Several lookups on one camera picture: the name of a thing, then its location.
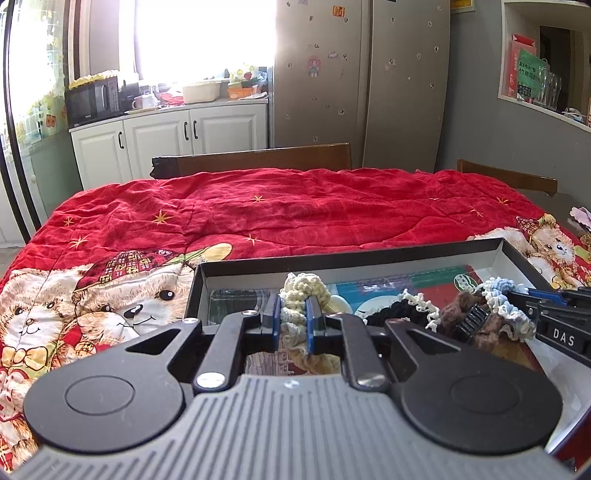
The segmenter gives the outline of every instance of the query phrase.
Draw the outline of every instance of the cardboard box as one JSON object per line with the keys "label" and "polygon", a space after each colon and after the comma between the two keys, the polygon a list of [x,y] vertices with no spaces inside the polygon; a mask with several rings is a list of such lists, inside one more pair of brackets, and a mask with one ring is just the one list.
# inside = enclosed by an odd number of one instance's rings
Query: cardboard box
{"label": "cardboard box", "polygon": [[535,45],[535,40],[523,37],[521,35],[513,34],[511,37],[511,45],[509,46],[509,54],[507,57],[507,87],[505,94],[509,97],[517,98],[517,75],[519,72],[519,52],[526,50],[532,55],[537,55],[538,50]]}

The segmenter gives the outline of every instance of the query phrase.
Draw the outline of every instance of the white kitchen cabinet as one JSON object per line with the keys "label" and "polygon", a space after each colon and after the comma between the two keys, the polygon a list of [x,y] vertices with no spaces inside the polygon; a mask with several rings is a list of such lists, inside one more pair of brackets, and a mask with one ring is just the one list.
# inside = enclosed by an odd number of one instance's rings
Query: white kitchen cabinet
{"label": "white kitchen cabinet", "polygon": [[236,105],[191,109],[193,154],[240,152],[267,147],[267,106]]}
{"label": "white kitchen cabinet", "polygon": [[154,157],[193,154],[188,110],[126,118],[124,125],[134,179],[150,178]]}
{"label": "white kitchen cabinet", "polygon": [[123,120],[72,132],[72,143],[85,190],[132,179]]}

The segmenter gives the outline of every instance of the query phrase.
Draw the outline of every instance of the teddy bear print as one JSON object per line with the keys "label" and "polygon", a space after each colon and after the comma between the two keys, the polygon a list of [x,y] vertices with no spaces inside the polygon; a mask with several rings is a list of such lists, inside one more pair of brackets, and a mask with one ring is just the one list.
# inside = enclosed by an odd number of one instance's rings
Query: teddy bear print
{"label": "teddy bear print", "polygon": [[554,288],[577,288],[591,284],[591,273],[580,265],[572,240],[562,231],[553,216],[545,214],[539,220],[517,217],[519,228],[495,228],[484,235],[468,237],[504,238]]}
{"label": "teddy bear print", "polygon": [[0,294],[0,436],[12,468],[35,450],[22,402],[33,381],[51,368],[60,335],[74,323],[71,296],[84,271],[15,270]]}
{"label": "teddy bear print", "polygon": [[128,251],[95,264],[72,296],[83,341],[114,345],[182,319],[197,264],[231,250],[217,244],[188,254]]}

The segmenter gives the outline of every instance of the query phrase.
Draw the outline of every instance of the refrigerator door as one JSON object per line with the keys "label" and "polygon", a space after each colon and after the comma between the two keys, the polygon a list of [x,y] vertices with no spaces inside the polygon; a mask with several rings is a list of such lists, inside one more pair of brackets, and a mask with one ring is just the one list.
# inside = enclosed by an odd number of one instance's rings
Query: refrigerator door
{"label": "refrigerator door", "polygon": [[335,3],[278,1],[275,147],[356,147],[362,2]]}
{"label": "refrigerator door", "polygon": [[11,0],[7,127],[35,228],[82,189],[64,100],[69,0]]}
{"label": "refrigerator door", "polygon": [[449,62],[449,1],[374,0],[364,167],[433,171]]}

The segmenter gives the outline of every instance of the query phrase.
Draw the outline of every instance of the white basket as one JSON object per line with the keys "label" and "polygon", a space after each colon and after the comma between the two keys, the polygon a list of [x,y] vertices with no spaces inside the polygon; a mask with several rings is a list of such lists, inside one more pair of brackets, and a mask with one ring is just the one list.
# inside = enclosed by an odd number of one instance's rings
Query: white basket
{"label": "white basket", "polygon": [[204,80],[183,86],[185,103],[213,102],[220,96],[221,79]]}

